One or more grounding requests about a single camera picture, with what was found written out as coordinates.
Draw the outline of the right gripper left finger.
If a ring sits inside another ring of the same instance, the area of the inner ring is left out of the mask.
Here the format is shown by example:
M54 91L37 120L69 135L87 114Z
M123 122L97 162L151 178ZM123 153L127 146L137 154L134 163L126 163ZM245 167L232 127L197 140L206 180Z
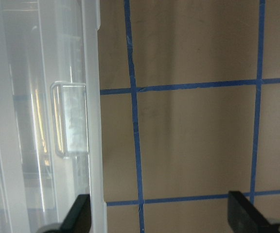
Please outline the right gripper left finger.
M53 223L39 229L40 233L89 233L92 227L89 194L80 194L62 223Z

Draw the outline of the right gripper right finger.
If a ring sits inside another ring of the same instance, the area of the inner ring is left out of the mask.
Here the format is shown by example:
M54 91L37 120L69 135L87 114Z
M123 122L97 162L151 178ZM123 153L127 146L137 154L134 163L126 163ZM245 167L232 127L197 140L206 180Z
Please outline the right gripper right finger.
M228 192L228 224L234 233L280 233L240 191Z

